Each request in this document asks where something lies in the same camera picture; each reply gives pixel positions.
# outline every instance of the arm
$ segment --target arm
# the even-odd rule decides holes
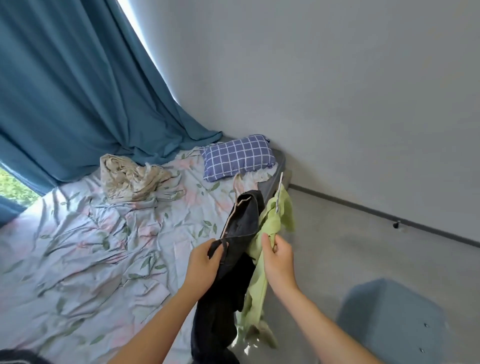
[[[185,282],[177,294],[108,364],[159,364],[164,361],[187,315],[215,280],[223,246],[219,245],[212,259],[208,259],[207,252],[213,241],[192,250]]]
[[[262,236],[265,274],[275,295],[292,315],[325,364],[381,364],[367,349],[326,317],[298,288],[293,270],[293,252],[281,236],[271,248],[268,235]]]

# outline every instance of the light green clothing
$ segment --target light green clothing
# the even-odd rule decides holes
[[[273,247],[275,234],[280,231],[281,225],[284,225],[288,231],[295,229],[293,222],[293,206],[290,196],[281,185],[280,199],[278,202],[279,211],[276,213],[276,197],[272,197],[266,204],[265,210],[260,214],[260,231],[254,237],[247,249],[247,254],[253,258],[256,263],[255,271],[245,295],[243,311],[237,316],[239,335],[243,339],[259,337],[266,341],[268,345],[277,347],[276,339],[268,328],[268,325],[262,320],[262,307],[264,305],[265,293],[267,289],[267,279],[264,269],[264,258],[262,252],[262,234],[265,232],[270,237],[270,243]]]

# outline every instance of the person's left hand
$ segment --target person's left hand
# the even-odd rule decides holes
[[[215,241],[210,239],[192,250],[188,259],[187,275],[183,288],[199,300],[213,284],[216,271],[220,265],[223,254],[223,245],[220,244],[215,250],[212,258],[208,258],[208,249]]]

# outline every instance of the blue stool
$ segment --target blue stool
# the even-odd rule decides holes
[[[443,310],[389,279],[355,286],[338,325],[386,364],[440,364]]]

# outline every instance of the bed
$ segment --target bed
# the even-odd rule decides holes
[[[219,237],[235,193],[270,198],[285,156],[241,179],[203,180],[198,148],[145,201],[109,205],[99,172],[55,188],[0,229],[0,348],[105,363],[183,283],[190,251]],[[166,363],[188,363],[195,308]]]

